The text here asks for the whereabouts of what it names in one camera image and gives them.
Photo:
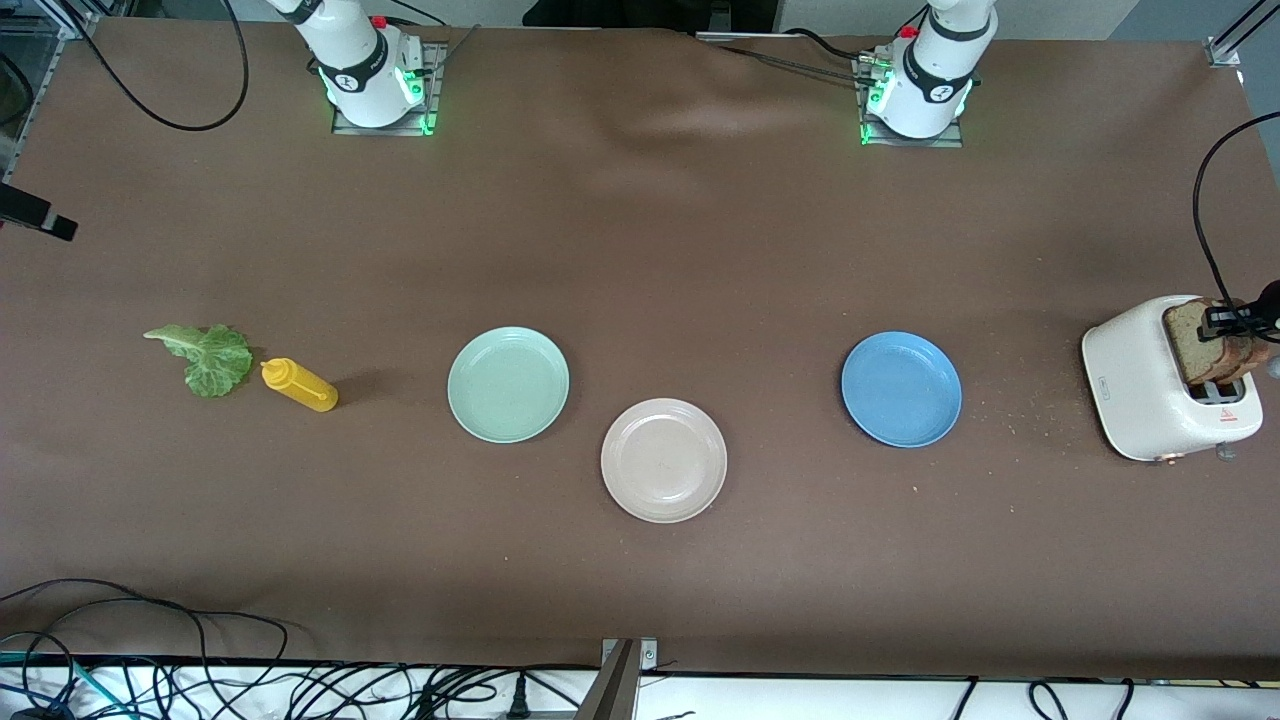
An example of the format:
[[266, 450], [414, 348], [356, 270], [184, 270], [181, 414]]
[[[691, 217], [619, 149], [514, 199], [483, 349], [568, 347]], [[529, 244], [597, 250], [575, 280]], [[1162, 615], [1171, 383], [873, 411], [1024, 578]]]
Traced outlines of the brown bread slice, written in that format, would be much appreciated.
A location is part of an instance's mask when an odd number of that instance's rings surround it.
[[1244, 336], [1229, 336], [1224, 338], [1224, 348], [1228, 351], [1226, 368], [1221, 377], [1213, 382], [1219, 386], [1229, 386], [1252, 373], [1270, 359], [1271, 343]]
[[1166, 309], [1162, 315], [1164, 329], [1188, 386], [1216, 382], [1231, 357], [1222, 338], [1201, 338], [1204, 314], [1213, 307], [1210, 299], [1192, 299]]

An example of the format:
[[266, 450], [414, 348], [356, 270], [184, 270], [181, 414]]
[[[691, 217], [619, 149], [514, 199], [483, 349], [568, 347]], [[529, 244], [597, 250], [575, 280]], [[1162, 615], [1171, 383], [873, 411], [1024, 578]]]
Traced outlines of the green lettuce leaf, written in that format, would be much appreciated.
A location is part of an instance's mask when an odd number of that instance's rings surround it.
[[184, 382], [201, 398], [230, 393], [251, 372], [253, 354], [248, 341], [228, 325], [206, 329], [195, 325], [164, 325], [143, 333], [161, 342], [169, 354], [187, 361]]

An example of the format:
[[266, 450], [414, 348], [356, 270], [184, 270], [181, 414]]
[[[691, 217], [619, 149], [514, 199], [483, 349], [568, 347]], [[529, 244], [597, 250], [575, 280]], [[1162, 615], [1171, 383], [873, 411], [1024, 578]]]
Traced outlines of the yellow squeeze bottle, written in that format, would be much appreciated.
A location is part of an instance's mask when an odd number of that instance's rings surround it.
[[339, 392], [335, 386], [311, 373], [292, 359], [274, 357], [266, 360], [260, 364], [260, 373], [268, 388], [294, 400], [297, 404], [315, 413], [328, 413], [339, 402]]

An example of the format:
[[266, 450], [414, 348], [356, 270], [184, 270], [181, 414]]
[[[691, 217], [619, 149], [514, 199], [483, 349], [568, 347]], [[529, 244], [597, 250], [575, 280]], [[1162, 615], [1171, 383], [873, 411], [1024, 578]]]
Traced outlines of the blue plate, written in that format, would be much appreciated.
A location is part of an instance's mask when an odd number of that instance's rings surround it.
[[852, 346], [841, 366], [840, 393], [867, 436], [896, 448], [938, 442], [963, 410], [963, 383], [951, 357], [905, 331], [870, 334]]

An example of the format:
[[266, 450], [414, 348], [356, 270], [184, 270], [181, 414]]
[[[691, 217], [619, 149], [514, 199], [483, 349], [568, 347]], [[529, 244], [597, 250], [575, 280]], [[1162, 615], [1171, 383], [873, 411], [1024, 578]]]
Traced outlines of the mint green plate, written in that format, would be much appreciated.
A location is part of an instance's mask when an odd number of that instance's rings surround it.
[[495, 445], [531, 439], [563, 411], [570, 396], [570, 365], [545, 334], [526, 327], [500, 327], [468, 341], [452, 363], [447, 400], [456, 421], [471, 436]]

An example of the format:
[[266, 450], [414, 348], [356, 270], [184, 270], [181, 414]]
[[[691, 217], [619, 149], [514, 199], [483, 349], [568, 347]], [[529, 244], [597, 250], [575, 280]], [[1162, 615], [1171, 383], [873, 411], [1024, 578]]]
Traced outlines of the beige plate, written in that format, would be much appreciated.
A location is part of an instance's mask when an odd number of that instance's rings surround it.
[[628, 515], [654, 524], [690, 520], [724, 486], [728, 448], [713, 418], [678, 398], [622, 411], [602, 443], [602, 479]]

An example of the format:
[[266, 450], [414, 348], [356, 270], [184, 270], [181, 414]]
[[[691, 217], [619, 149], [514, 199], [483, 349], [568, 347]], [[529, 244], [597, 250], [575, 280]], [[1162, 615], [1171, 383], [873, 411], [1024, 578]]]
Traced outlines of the white toaster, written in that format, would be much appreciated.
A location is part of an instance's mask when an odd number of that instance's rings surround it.
[[1169, 295], [1139, 304], [1083, 336], [1082, 359], [1103, 436], [1121, 456], [1165, 462], [1254, 436], [1265, 413], [1252, 375], [1225, 389], [1185, 382], [1164, 315], [1194, 301]]

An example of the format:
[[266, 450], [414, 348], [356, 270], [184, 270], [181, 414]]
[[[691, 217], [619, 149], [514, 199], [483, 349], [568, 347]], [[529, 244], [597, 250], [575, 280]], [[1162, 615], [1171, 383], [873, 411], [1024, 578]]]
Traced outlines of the brown table cover sheet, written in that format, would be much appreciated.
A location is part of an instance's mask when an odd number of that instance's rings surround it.
[[[864, 146], [854, 91], [687, 36], [477, 29], [436, 133], [340, 137], [288, 26], [244, 32], [241, 113], [159, 126], [81, 45], [14, 183], [73, 242], [0, 231], [0, 632], [102, 579], [291, 624], [293, 659], [680, 670], [1280, 678], [1280, 383], [1233, 462], [1106, 443], [1084, 332], [1211, 293], [1196, 169], [1249, 117], [1194, 44], [995, 44], [960, 149]], [[143, 333], [223, 324], [195, 396]], [[447, 379], [526, 327], [570, 365], [495, 445]], [[957, 424], [867, 436], [852, 346], [919, 334]], [[328, 413], [265, 386], [288, 357]], [[602, 479], [614, 419], [708, 413], [714, 503], [654, 524]]]

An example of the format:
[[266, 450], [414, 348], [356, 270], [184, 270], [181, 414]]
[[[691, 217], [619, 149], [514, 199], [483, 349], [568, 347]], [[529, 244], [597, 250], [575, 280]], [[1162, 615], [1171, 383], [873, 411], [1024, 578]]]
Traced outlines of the dark object behind table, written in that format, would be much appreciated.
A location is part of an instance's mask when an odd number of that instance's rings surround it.
[[771, 33], [780, 0], [536, 0], [522, 26], [541, 28], [658, 28], [695, 35], [708, 31], [718, 3], [730, 9], [730, 28]]

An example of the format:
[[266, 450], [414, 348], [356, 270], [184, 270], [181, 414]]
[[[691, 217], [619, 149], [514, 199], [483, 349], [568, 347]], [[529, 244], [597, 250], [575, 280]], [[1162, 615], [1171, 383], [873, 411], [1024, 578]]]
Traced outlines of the aluminium frame profile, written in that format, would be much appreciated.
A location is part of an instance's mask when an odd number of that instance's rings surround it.
[[82, 38], [105, 17], [129, 15], [138, 0], [0, 0], [0, 36]]

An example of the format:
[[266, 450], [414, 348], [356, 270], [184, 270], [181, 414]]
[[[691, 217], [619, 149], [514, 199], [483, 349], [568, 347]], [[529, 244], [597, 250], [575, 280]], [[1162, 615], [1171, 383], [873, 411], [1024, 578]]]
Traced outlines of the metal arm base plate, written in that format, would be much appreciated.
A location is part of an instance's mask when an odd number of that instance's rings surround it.
[[443, 42], [422, 45], [421, 67], [408, 74], [402, 74], [402, 86], [408, 91], [412, 104], [406, 115], [396, 123], [381, 128], [364, 128], [333, 108], [332, 132], [334, 135], [370, 137], [430, 137], [435, 135], [448, 50], [448, 44]]
[[859, 101], [861, 145], [959, 149], [963, 146], [960, 117], [973, 78], [941, 79], [931, 76], [920, 83], [882, 54], [864, 54], [851, 63]]

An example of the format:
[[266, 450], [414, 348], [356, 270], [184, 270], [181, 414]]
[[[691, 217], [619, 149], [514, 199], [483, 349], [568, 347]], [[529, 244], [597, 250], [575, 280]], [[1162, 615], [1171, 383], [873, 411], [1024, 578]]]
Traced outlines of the small metal bracket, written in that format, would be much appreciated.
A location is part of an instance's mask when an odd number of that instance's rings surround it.
[[[659, 643], [655, 637], [635, 638], [640, 657], [641, 673], [654, 671], [659, 665]], [[611, 656], [620, 638], [605, 638], [602, 641], [602, 666]]]

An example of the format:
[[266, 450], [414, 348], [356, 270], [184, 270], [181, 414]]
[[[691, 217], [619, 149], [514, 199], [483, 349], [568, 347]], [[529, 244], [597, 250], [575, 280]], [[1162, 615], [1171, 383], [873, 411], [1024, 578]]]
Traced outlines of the grey aluminium post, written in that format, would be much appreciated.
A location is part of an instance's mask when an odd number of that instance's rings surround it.
[[573, 720], [635, 720], [644, 659], [641, 639], [613, 641]]

